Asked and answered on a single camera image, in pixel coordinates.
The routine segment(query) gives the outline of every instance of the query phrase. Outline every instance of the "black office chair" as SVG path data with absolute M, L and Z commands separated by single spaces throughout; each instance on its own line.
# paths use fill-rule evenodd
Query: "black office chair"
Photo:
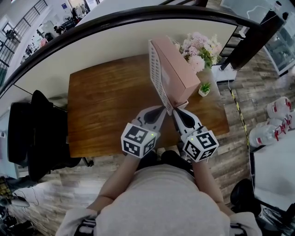
M 81 158 L 71 158 L 67 112 L 53 106 L 38 90 L 31 103 L 13 103 L 8 125 L 8 159 L 28 166 L 32 181 L 38 181 L 51 170 L 76 166 Z
M 233 212 L 252 212 L 254 214 L 262 235 L 280 236 L 282 233 L 295 235 L 295 203 L 291 204 L 287 211 L 283 211 L 255 198 L 251 180 L 243 179 L 236 184 L 231 192 L 230 202 L 234 205 Z M 264 218 L 259 217 L 261 205 L 265 206 Z

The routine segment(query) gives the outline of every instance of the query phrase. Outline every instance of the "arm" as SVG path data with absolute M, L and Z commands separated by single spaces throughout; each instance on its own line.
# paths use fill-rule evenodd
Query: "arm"
M 99 212 L 107 205 L 112 204 L 129 186 L 140 160 L 128 154 L 120 167 L 102 186 L 96 200 L 87 208 Z
M 225 204 L 219 186 L 216 184 L 206 161 L 193 162 L 195 183 L 201 192 L 208 194 L 226 215 L 234 214 Z

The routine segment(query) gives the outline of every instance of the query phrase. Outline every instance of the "glass display case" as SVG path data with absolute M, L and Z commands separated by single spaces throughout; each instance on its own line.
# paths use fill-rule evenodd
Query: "glass display case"
M 264 47 L 277 73 L 281 75 L 295 65 L 295 7 L 290 0 L 279 0 L 281 6 L 277 9 L 275 2 L 275 0 L 222 0 L 221 5 L 232 9 L 239 16 L 258 23 L 261 23 L 270 9 L 280 17 L 284 12 L 289 14 L 282 28 Z

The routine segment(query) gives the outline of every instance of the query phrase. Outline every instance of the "water bottle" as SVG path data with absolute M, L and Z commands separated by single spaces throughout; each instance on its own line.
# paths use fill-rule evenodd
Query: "water bottle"
M 267 124 L 262 127 L 255 127 L 250 131 L 249 142 L 252 147 L 261 145 L 271 145 L 278 141 L 277 127 L 272 124 Z
M 257 123 L 256 127 L 262 127 L 266 125 L 266 121 Z
M 286 114 L 291 111 L 291 102 L 286 97 L 280 97 L 274 102 L 269 103 L 266 107 L 266 111 L 270 118 L 284 120 Z
M 287 115 L 288 125 L 290 129 L 295 129 L 295 109 Z
M 289 122 L 287 118 L 285 118 L 283 121 L 280 119 L 268 119 L 266 124 L 272 124 L 276 126 L 279 139 L 283 138 L 289 130 Z

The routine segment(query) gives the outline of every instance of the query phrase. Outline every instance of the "desk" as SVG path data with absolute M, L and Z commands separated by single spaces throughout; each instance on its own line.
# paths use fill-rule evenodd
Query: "desk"
M 196 114 L 215 135 L 229 132 L 224 105 L 211 71 L 198 74 L 211 82 L 202 98 L 195 91 L 186 109 Z M 71 157 L 95 157 L 122 153 L 121 134 L 139 111 L 162 102 L 149 76 L 148 55 L 96 65 L 70 75 L 68 132 Z M 166 115 L 158 147 L 176 145 L 179 134 Z

